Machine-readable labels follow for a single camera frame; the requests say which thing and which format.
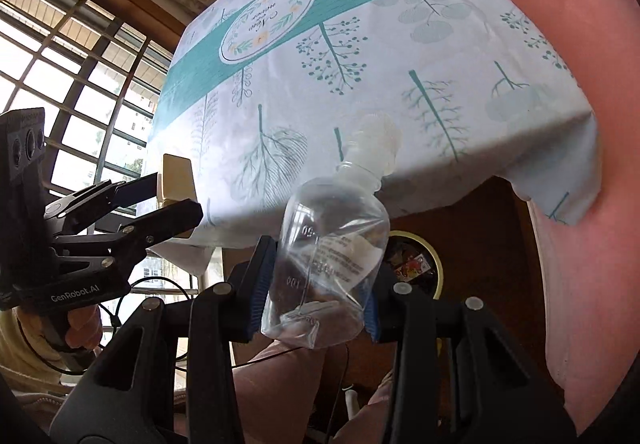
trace human hand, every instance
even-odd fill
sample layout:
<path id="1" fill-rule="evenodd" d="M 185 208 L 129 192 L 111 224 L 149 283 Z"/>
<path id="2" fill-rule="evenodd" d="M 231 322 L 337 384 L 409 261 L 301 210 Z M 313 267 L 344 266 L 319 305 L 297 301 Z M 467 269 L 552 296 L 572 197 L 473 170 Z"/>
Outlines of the human hand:
<path id="1" fill-rule="evenodd" d="M 28 313 L 18 307 L 18 319 L 31 334 L 42 335 L 42 318 L 36 314 Z M 65 341 L 71 348 L 84 347 L 94 350 L 102 339 L 102 320 L 97 305 L 89 305 L 80 309 L 71 310 L 66 315 L 69 321 L 69 330 L 66 332 Z"/>

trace plastic bottle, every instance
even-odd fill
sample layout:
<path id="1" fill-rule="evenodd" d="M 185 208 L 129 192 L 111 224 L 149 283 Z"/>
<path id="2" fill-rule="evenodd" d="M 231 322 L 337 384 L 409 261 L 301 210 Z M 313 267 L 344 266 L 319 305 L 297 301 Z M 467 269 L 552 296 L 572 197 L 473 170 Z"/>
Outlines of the plastic bottle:
<path id="1" fill-rule="evenodd" d="M 290 345 L 324 348 L 364 326 L 364 307 L 389 233 L 373 195 L 395 165 L 401 134 L 385 114 L 365 116 L 333 177 L 312 179 L 290 198 L 262 333 Z"/>

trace bottle label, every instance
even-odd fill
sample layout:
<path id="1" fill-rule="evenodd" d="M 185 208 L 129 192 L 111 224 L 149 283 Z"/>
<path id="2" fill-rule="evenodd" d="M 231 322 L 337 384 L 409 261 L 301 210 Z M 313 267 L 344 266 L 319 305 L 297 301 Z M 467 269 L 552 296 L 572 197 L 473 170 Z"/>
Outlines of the bottle label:
<path id="1" fill-rule="evenodd" d="M 382 253 L 357 233 L 321 237 L 309 265 L 310 280 L 328 289 L 350 291 L 376 268 Z"/>

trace tablecloth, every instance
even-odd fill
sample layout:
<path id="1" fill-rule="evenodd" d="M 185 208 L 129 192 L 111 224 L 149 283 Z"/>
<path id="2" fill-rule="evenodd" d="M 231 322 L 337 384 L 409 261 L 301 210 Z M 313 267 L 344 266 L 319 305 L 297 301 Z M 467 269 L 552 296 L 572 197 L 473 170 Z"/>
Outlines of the tablecloth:
<path id="1" fill-rule="evenodd" d="M 593 112 L 510 0 L 218 0 L 182 36 L 144 172 L 189 157 L 204 209 L 189 243 L 250 246 L 372 111 L 403 135 L 378 193 L 392 217 L 500 175 L 574 224 L 599 191 Z"/>

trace yellow sleeve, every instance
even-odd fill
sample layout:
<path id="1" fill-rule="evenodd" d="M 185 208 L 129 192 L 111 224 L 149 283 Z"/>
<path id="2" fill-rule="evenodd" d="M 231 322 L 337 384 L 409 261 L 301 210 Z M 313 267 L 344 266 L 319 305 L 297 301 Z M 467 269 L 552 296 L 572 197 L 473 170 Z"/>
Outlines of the yellow sleeve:
<path id="1" fill-rule="evenodd" d="M 22 328 L 39 355 L 54 366 L 65 368 L 60 355 L 44 337 L 31 334 L 27 325 L 22 325 Z M 24 342 L 15 309 L 0 312 L 0 370 L 14 390 L 47 392 L 60 388 L 60 374 L 42 363 Z"/>

